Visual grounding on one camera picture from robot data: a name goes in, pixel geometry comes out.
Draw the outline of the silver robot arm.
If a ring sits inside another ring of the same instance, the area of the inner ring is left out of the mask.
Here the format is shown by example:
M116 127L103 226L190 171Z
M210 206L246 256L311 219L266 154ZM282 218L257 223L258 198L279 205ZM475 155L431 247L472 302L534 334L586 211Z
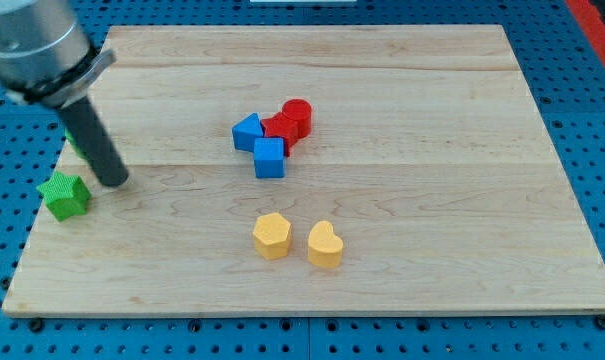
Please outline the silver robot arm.
M0 82L20 102L65 108L116 62L66 0L0 0Z

